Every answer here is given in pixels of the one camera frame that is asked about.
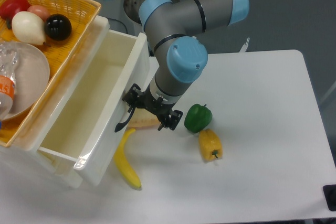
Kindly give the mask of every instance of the white cabinet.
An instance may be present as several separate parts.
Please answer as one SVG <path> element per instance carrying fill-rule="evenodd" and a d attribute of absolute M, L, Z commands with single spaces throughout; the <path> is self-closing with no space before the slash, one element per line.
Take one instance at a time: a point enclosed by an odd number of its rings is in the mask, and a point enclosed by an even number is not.
<path fill-rule="evenodd" d="M 27 172 L 42 166 L 71 187 L 99 184 L 125 130 L 114 132 L 127 112 L 122 96 L 148 71 L 146 35 L 109 30 L 98 16 L 56 89 L 0 158 Z"/>

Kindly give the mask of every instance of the green bell pepper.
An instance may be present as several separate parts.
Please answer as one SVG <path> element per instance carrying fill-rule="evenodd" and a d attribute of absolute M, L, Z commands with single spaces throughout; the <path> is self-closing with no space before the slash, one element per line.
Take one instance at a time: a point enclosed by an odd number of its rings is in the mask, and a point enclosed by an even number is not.
<path fill-rule="evenodd" d="M 188 110 L 184 119 L 184 126 L 191 132 L 197 133 L 207 127 L 212 120 L 212 112 L 206 105 L 194 104 Z"/>

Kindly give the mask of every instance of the white plate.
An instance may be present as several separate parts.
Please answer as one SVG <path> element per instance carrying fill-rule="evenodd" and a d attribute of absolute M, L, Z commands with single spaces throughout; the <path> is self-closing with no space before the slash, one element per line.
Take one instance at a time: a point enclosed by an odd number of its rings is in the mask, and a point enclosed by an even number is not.
<path fill-rule="evenodd" d="M 13 118 L 29 109 L 45 91 L 50 75 L 49 63 L 41 50 L 17 43 L 18 66 L 15 69 L 15 93 L 13 106 L 5 120 Z"/>

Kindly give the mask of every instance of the bread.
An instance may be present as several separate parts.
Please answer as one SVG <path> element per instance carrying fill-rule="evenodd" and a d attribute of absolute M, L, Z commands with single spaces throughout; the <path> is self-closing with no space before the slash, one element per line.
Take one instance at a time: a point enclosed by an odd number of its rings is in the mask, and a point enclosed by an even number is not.
<path fill-rule="evenodd" d="M 128 123 L 128 128 L 141 128 L 141 127 L 151 127 L 159 125 L 160 121 L 156 115 L 145 109 L 136 109 L 130 122 Z"/>

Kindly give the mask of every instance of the white onion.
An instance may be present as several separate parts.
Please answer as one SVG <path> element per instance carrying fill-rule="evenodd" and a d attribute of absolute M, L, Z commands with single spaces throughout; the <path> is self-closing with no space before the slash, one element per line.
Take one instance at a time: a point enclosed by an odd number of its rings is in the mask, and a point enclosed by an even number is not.
<path fill-rule="evenodd" d="M 19 12 L 12 20 L 12 30 L 21 42 L 43 45 L 46 42 L 43 20 L 31 12 Z"/>

